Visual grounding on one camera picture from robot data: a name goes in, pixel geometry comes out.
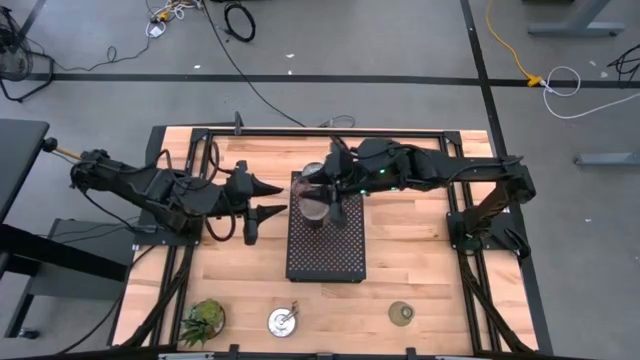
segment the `gray floor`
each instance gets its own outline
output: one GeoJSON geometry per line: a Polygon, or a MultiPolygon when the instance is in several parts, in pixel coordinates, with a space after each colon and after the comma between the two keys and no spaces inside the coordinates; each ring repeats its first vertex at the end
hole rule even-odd
{"type": "MultiPolygon", "coordinates": [[[[163,3],[150,0],[152,5],[163,3]]],[[[35,1],[5,0],[24,22],[35,1]]],[[[566,6],[496,0],[494,28],[515,46],[529,72],[545,75],[557,65],[575,68],[584,79],[615,79],[606,64],[640,35],[640,4],[613,1],[601,18],[625,21],[616,38],[541,39],[526,23],[559,19],[566,6]]],[[[484,24],[485,0],[471,0],[477,32],[491,78],[520,78],[508,52],[484,24]]],[[[458,1],[349,0],[247,2],[258,22],[249,45],[228,48],[248,74],[477,76],[458,1]],[[292,59],[286,57],[295,54],[292,59]]],[[[220,22],[221,9],[215,5],[220,22]]],[[[109,45],[122,56],[144,45],[143,1],[49,0],[29,36],[65,66],[102,61],[109,45]]],[[[233,74],[199,13],[170,24],[139,59],[96,69],[97,73],[233,74]]],[[[19,92],[34,84],[11,84],[19,92]]],[[[488,129],[479,87],[376,84],[256,85],[276,106],[306,124],[339,114],[359,127],[488,129]]],[[[538,196],[523,207],[540,291],[554,350],[559,355],[632,359],[640,331],[640,243],[634,218],[638,205],[635,169],[579,169],[578,152],[637,148],[640,99],[574,121],[551,116],[540,89],[494,88],[510,153],[525,156],[538,196]]],[[[551,99],[557,112],[573,114],[633,91],[582,90],[571,99],[551,99]]],[[[151,126],[229,121],[241,111],[255,126],[282,126],[274,113],[242,83],[57,82],[20,105],[0,99],[0,118],[45,120],[50,135],[80,151],[101,147],[113,157],[140,164],[151,126]]],[[[68,166],[42,155],[9,214],[8,222],[46,232],[53,219],[109,221],[67,187],[68,166]]],[[[136,210],[118,198],[97,201],[123,217],[136,210]]],[[[13,311],[12,293],[24,279],[0,283],[0,325],[13,311]]],[[[44,298],[27,323],[41,340],[0,340],[4,357],[52,353],[74,342],[108,310],[108,302],[44,298]]],[[[104,345],[103,328],[84,349],[104,345]]]]}

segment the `perforated black platform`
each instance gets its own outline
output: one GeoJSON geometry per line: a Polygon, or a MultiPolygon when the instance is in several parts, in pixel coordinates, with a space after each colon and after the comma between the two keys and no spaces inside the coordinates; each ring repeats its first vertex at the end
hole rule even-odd
{"type": "MultiPolygon", "coordinates": [[[[292,183],[300,173],[292,174],[292,183]]],[[[329,223],[313,229],[304,222],[298,197],[291,194],[287,279],[301,282],[359,283],[367,278],[361,196],[344,199],[347,226],[329,223]]]]}

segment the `wooden table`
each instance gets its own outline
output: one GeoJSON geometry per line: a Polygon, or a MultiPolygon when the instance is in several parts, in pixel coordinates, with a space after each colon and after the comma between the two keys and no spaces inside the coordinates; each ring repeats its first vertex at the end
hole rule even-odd
{"type": "MultiPolygon", "coordinates": [[[[191,130],[166,130],[162,148],[171,151],[175,168],[184,166],[191,130]]],[[[465,156],[492,156],[485,131],[460,133],[465,156]]],[[[349,146],[362,141],[344,139],[349,146]]],[[[220,147],[222,167],[247,160],[249,171],[260,180],[285,188],[279,195],[252,200],[254,205],[288,204],[291,171],[309,162],[322,162],[329,146],[326,137],[216,136],[214,140],[220,147]]],[[[439,149],[436,140],[396,140],[439,149]]],[[[216,182],[224,183],[223,176],[219,173],[216,182]]],[[[472,184],[474,202],[492,189],[490,183],[472,184]]],[[[464,209],[461,191],[457,194],[464,209]]],[[[471,354],[457,255],[450,248],[445,221],[449,211],[446,191],[378,193],[366,197],[364,204],[367,279],[360,284],[292,283],[285,278],[288,211],[260,226],[253,247],[244,245],[242,231],[224,243],[214,241],[205,231],[193,257],[186,304],[214,298],[224,306],[227,323],[204,350],[227,351],[230,344],[239,344],[243,352],[404,354],[407,347],[415,347],[418,354],[471,354]],[[294,300],[300,304],[298,329],[289,338],[274,337],[266,327],[269,313],[294,300]],[[389,305],[397,300],[416,310],[406,327],[397,327],[388,319],[389,305]]],[[[229,221],[211,223],[222,234],[229,221]]],[[[156,302],[166,251],[166,247],[154,249],[132,270],[114,344],[126,340],[156,302]]],[[[495,306],[522,341],[536,348],[516,257],[500,250],[484,254],[495,306]]],[[[477,302],[476,308],[483,346],[489,349],[485,316],[477,302]]],[[[168,341],[173,309],[173,303],[167,307],[161,343],[168,341]]],[[[202,350],[199,346],[193,349],[202,350]]]]}

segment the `potted succulent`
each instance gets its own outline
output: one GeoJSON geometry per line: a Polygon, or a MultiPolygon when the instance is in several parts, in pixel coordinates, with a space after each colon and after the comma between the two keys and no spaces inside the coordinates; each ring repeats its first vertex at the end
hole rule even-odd
{"type": "Polygon", "coordinates": [[[225,313],[222,305],[213,299],[207,299],[189,309],[187,318],[182,320],[184,332],[180,341],[192,347],[200,341],[202,346],[207,340],[216,337],[224,328],[225,313]]]}

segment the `yellow cable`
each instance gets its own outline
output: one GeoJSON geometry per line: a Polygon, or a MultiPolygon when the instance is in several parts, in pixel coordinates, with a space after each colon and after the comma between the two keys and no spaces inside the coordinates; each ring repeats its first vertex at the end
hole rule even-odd
{"type": "Polygon", "coordinates": [[[69,157],[72,157],[72,158],[74,158],[74,159],[76,159],[76,160],[82,160],[82,158],[80,157],[80,155],[78,155],[78,154],[76,154],[76,153],[74,153],[74,152],[71,152],[71,151],[69,151],[69,150],[63,149],[63,148],[61,148],[61,147],[59,147],[59,146],[58,146],[58,147],[56,147],[56,151],[57,151],[57,152],[59,152],[59,153],[61,153],[61,154],[67,155],[67,156],[69,156],[69,157]]]}
{"type": "Polygon", "coordinates": [[[504,45],[504,47],[506,47],[507,49],[509,49],[509,51],[511,51],[511,54],[513,54],[513,58],[516,60],[516,65],[518,65],[518,68],[524,74],[524,76],[526,76],[527,79],[529,79],[529,82],[527,83],[527,85],[529,86],[538,85],[542,81],[542,77],[529,74],[524,69],[524,67],[522,67],[522,64],[520,64],[518,53],[516,53],[516,51],[511,47],[511,45],[507,44],[504,40],[502,40],[500,36],[498,36],[498,34],[496,34],[496,32],[493,30],[493,27],[491,26],[491,19],[489,17],[489,15],[491,14],[492,7],[493,7],[493,0],[489,0],[489,5],[487,5],[487,13],[485,15],[485,20],[487,21],[487,27],[489,28],[489,31],[491,32],[493,37],[495,37],[496,40],[500,42],[500,44],[504,45]]]}

